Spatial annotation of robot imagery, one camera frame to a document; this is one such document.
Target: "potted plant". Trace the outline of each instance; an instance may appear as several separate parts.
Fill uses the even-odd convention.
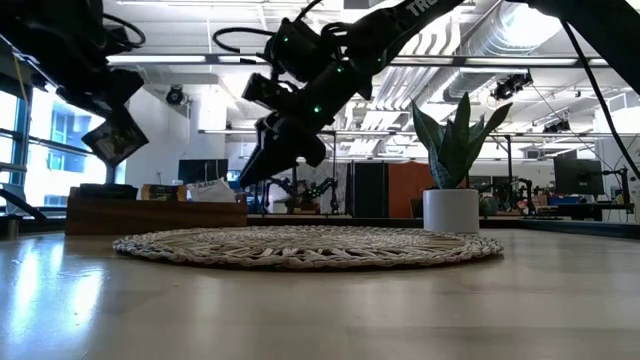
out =
[[[437,190],[423,193],[424,228],[439,232],[477,233],[480,229],[478,191],[461,189],[478,158],[484,140],[507,118],[512,104],[496,110],[485,124],[484,116],[469,126],[471,103],[465,94],[458,104],[455,120],[440,125],[412,102],[413,123],[418,138],[429,151],[431,175]]]

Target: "round woven mat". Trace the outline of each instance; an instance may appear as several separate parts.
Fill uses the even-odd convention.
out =
[[[459,263],[501,254],[504,245],[477,235],[422,229],[261,226],[127,236],[116,240],[113,248],[190,265],[308,270]]]

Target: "snake plant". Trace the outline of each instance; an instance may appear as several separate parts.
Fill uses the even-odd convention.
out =
[[[496,110],[485,125],[484,115],[469,127],[471,103],[469,94],[462,97],[454,121],[440,125],[411,103],[416,134],[429,151],[431,175],[440,189],[455,189],[467,176],[471,165],[480,155],[484,140],[507,118],[512,104]]]

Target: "ceiling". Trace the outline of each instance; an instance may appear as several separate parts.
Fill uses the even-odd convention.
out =
[[[196,1],[174,0],[171,3],[182,1],[185,6],[159,6],[162,5],[159,4],[159,1],[141,1],[139,4],[134,4],[135,0],[104,1],[105,12],[132,22],[146,34],[146,45],[136,50],[136,53],[139,54],[225,53],[224,50],[212,43],[211,34],[213,32],[226,27],[251,27],[277,31],[282,18],[294,18],[307,3],[307,0],[216,0],[206,1],[206,6],[194,6],[198,5]],[[316,9],[309,13],[307,22],[314,30],[319,31],[327,23],[353,22],[375,8],[392,6],[398,1],[379,2],[368,10],[345,9],[344,2],[344,0],[321,2]],[[630,2],[633,5],[638,5],[636,8],[640,8],[640,1]],[[471,5],[467,4],[464,8],[461,7],[447,20],[441,19],[443,24],[438,25],[440,27],[437,29],[435,25],[431,25],[425,30],[425,36],[420,41],[412,40],[415,48],[413,52],[408,49],[411,47],[411,42],[407,44],[405,50],[409,51],[408,54],[413,54],[419,51],[420,47],[423,47],[420,51],[434,51],[436,49],[439,51],[436,54],[450,55],[455,52],[460,55],[478,55],[467,52],[473,49],[471,46],[463,44],[459,47],[457,45],[460,44],[460,37],[464,38],[465,34],[472,37],[479,36],[476,33],[481,31],[482,26],[475,27],[474,24],[492,8],[494,3],[495,0],[474,0]],[[527,33],[539,32],[539,29],[534,30],[533,28],[525,30]],[[266,39],[264,36],[252,34],[229,34],[223,38],[225,43],[239,47],[242,53],[262,51]],[[427,43],[423,44],[421,41],[424,39],[430,39],[431,43],[428,43],[429,40],[425,40]],[[541,45],[535,46],[530,53],[538,56],[575,56],[564,31],[552,34],[548,40],[544,40]],[[580,39],[580,42],[588,56],[598,56],[584,40]],[[147,84],[155,86],[157,89],[168,88],[167,85],[184,80],[186,91],[194,97],[202,92],[209,79],[218,79],[229,95],[228,121],[234,128],[246,128],[255,119],[268,114],[261,107],[241,98],[249,75],[253,72],[268,75],[269,68],[267,66],[145,65],[136,68],[145,78]],[[375,76],[372,102],[365,103],[354,98],[354,103],[347,105],[336,116],[337,121],[334,128],[363,129],[362,126],[367,126],[366,129],[369,130],[385,130],[382,127],[391,126],[412,130],[411,122],[407,121],[406,106],[404,108],[401,106],[386,108],[385,112],[393,110],[391,112],[395,115],[384,115],[384,119],[383,115],[379,115],[380,120],[373,121],[376,125],[367,124],[367,122],[371,123],[371,118],[373,118],[371,110],[381,109],[380,102],[377,100],[382,99],[383,96],[387,99],[409,99],[409,94],[411,94],[410,98],[414,100],[424,100],[420,104],[424,112],[437,113],[440,119],[444,119],[455,110],[455,102],[447,104],[435,101],[435,95],[432,96],[432,93],[441,88],[440,79],[446,80],[447,76],[451,77],[447,71],[457,72],[456,69],[440,69],[439,71],[439,69],[424,68],[420,70],[422,73],[409,73],[409,70],[388,67]],[[606,96],[612,97],[629,90],[627,84],[614,71],[599,69],[595,72]],[[544,124],[554,120],[550,107],[563,116],[569,117],[574,131],[583,132],[591,129],[593,112],[597,108],[597,104],[592,98],[593,92],[589,89],[589,82],[582,69],[532,69],[531,74],[534,85],[540,94],[532,87],[518,94],[514,98],[515,105],[508,120],[501,127],[501,131],[541,132]],[[416,84],[415,90],[411,88],[409,91],[411,79],[416,77],[424,78],[424,84]],[[489,98],[489,91],[494,87],[495,79],[495,77],[490,77],[489,81],[482,84],[483,86],[475,87],[471,92],[472,119],[478,119],[482,114],[490,114],[496,106],[500,105]],[[542,101],[541,95],[548,104]],[[372,112],[369,119],[367,119],[368,112]],[[345,145],[341,148],[348,149],[349,144]],[[375,152],[379,149],[374,148],[371,151]]]

